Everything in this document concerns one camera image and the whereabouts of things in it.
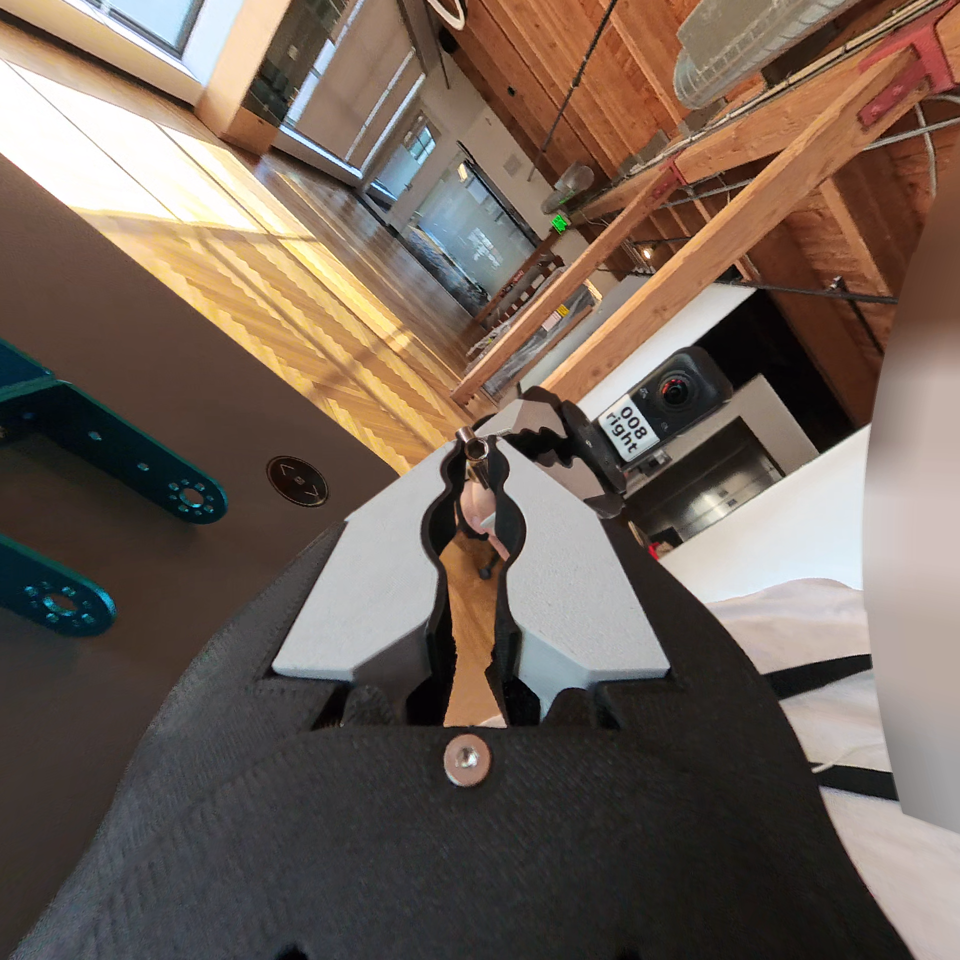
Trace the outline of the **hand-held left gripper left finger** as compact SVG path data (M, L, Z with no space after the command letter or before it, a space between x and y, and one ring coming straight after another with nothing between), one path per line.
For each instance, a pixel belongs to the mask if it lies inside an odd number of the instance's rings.
M449 442L354 510L272 670L374 687L399 720L442 725L457 653L440 557L457 531L457 498Z

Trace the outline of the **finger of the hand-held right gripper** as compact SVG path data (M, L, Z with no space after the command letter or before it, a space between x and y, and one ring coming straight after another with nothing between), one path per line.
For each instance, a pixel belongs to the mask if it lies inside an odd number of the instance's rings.
M539 468L602 520L621 514L622 492L611 482L616 461L584 438L543 438L535 462Z
M575 450L570 425L564 419L556 395L534 387L517 397L520 403L515 423L517 450Z

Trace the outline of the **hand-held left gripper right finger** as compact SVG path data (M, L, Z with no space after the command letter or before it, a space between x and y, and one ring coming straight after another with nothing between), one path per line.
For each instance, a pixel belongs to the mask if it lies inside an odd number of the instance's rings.
M506 723L537 725L564 690L659 680L670 664L601 518L504 438L492 439L501 571L487 678Z

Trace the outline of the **small metal hex socket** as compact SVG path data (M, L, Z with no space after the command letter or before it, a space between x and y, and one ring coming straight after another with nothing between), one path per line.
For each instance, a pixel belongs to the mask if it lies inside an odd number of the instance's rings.
M485 490L490 489L489 452L490 448L485 438L475 435L470 427L463 426L456 434L462 446L465 457L465 473L473 482L480 484Z

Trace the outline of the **round black desk button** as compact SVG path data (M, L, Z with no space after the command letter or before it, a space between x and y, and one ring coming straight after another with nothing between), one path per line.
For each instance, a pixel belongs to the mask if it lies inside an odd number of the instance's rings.
M328 482L309 462L291 455L276 456L267 463L270 486L284 499L304 508L324 505L330 495Z

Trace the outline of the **dark desk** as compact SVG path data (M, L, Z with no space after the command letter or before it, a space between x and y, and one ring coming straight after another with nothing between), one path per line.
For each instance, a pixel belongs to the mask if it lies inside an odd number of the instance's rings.
M2 958L57 894L138 742L209 640L396 473L178 294L2 159L2 339L216 479L182 522L44 437L2 450L2 532L104 587L117 618L72 640L2 610ZM271 486L281 455L326 502Z

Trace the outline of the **thin wooden ceiling beam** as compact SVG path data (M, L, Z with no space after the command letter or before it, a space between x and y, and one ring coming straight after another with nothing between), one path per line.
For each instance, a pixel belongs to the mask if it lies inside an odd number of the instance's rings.
M536 333L564 301L585 283L611 253L629 237L636 226L661 205L664 198L684 186L687 181L674 160L661 164L654 171L642 174L641 188L604 232L561 274L539 299L518 317L510 329L499 337L493 348L467 373L451 398L467 404L488 379Z

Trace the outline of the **thick wooden ceiling beam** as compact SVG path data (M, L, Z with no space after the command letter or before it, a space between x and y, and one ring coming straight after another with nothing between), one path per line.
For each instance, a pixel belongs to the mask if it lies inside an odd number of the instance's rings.
M641 345L666 326L738 258L748 253L828 177L916 102L926 81L873 126L858 113L913 61L912 50L864 72L665 267L560 364L542 387L581 401Z

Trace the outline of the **person's white shirt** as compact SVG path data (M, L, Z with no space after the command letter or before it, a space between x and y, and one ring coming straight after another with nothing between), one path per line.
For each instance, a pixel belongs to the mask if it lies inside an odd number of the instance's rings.
M798 580L709 604L761 674L870 651L862 591ZM840 679L781 707L815 763L891 771L874 673ZM959 957L959 836L896 800L821 788L834 828L915 958Z

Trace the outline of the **white framed window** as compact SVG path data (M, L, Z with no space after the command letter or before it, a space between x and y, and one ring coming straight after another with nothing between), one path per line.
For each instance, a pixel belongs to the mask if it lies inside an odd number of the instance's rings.
M180 58L205 1L84 1L91 9Z

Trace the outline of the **teal metal bracket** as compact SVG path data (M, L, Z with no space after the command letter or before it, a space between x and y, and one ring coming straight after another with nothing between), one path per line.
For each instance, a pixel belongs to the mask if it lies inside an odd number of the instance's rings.
M2 443L34 432L189 523L219 522L229 509L210 475L9 342L1 342ZM5 534L1 605L70 639L113 625L116 606L98 583Z

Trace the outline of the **silver ventilation duct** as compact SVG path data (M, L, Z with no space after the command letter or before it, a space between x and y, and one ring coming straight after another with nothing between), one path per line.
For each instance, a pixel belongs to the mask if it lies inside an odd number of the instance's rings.
M674 91L701 109L773 62L856 1L702 1L677 31Z

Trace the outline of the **red steel beam bracket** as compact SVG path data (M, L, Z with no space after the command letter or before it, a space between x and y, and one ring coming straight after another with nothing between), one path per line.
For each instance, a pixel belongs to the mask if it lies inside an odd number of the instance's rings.
M859 61L858 71L864 73L906 49L913 52L913 60L906 68L899 71L895 78L858 112L863 129L874 126L902 102L910 90L916 89L924 81L928 82L932 93L941 93L957 86L958 78L938 32L938 24L955 6L954 3L943 4L904 25Z

